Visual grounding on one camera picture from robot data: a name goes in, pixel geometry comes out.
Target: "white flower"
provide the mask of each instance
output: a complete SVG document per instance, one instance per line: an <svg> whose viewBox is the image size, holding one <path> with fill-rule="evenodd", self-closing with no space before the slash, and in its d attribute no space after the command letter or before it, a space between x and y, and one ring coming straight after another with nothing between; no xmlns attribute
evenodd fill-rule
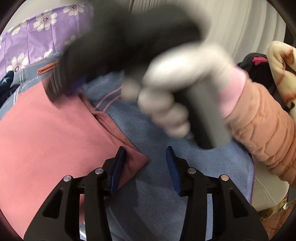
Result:
<svg viewBox="0 0 296 241"><path fill-rule="evenodd" d="M71 6L67 6L63 9L63 12L69 13L69 16L76 16L78 14L78 12L84 12L84 4L83 3L79 3L79 4L74 4Z"/></svg>
<svg viewBox="0 0 296 241"><path fill-rule="evenodd" d="M94 16L94 7L93 6L91 6L91 11L89 12L89 14L91 15L91 17Z"/></svg>
<svg viewBox="0 0 296 241"><path fill-rule="evenodd" d="M47 10L43 14L39 14L36 16L36 22L34 23L34 28L37 28L37 31L40 32L44 27L45 30L50 28L51 24L55 24L57 22L56 17L57 13L52 10Z"/></svg>
<svg viewBox="0 0 296 241"><path fill-rule="evenodd" d="M54 50L51 48L50 50L48 50L44 53L43 57L38 57L36 59L36 62L42 60L43 58L47 58L47 57L51 56L53 54L53 52L54 52Z"/></svg>
<svg viewBox="0 0 296 241"><path fill-rule="evenodd" d="M15 27L12 27L11 29L9 29L7 31L7 33L12 32L11 33L12 36L15 35L15 34L17 34L19 32L19 30L20 30L21 27L24 28L24 27L26 27L28 25L27 20L28 20L28 18L26 20L22 21L19 25L16 25Z"/></svg>
<svg viewBox="0 0 296 241"><path fill-rule="evenodd" d="M11 65L6 68L6 72L14 71L18 72L29 63L28 57L25 57L24 53L21 53L18 58L15 56L12 58Z"/></svg>
<svg viewBox="0 0 296 241"><path fill-rule="evenodd" d="M81 34L78 35L78 37L76 37L75 35L72 35L71 38L70 38L70 40L67 40L67 41L65 42L65 44L66 44L66 45L71 45L72 42L74 42L76 39L78 39L78 38L81 37L81 36L82 36Z"/></svg>

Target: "pink glove cuff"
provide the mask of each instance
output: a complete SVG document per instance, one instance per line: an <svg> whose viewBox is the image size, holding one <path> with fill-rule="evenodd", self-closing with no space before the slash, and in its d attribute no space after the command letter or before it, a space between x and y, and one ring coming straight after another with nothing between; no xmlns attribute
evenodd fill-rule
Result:
<svg viewBox="0 0 296 241"><path fill-rule="evenodd" d="M234 67L229 83L219 92L219 108L222 118L228 117L237 105L246 84L247 74L239 67Z"/></svg>

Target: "hand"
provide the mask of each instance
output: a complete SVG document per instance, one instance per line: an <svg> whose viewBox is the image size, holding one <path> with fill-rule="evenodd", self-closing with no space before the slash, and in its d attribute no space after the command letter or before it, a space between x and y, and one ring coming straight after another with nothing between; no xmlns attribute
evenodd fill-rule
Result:
<svg viewBox="0 0 296 241"><path fill-rule="evenodd" d="M221 116L226 118L242 94L247 75L235 66L222 47L215 44L190 43L159 55L150 63L141 89L131 84L131 80L124 81L122 98L138 97L143 113L150 115L169 136L182 138L190 131L188 110L175 103L172 92L205 77L217 88L217 104Z"/></svg>

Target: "folded pink cloth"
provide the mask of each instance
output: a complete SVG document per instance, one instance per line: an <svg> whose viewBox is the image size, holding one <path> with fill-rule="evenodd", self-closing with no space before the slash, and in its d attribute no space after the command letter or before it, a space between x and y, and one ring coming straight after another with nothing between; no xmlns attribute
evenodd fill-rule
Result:
<svg viewBox="0 0 296 241"><path fill-rule="evenodd" d="M128 153L120 185L146 163L113 120L83 96L48 100L43 84L31 87L0 121L0 209L23 238L36 212L65 175L85 176L120 146Z"/></svg>

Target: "purple cloth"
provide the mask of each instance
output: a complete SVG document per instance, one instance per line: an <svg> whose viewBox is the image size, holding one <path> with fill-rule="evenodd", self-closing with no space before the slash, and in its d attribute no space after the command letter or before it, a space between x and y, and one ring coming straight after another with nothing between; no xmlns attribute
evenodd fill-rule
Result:
<svg viewBox="0 0 296 241"><path fill-rule="evenodd" d="M47 10L0 35L0 76L48 57L90 31L90 4Z"/></svg>

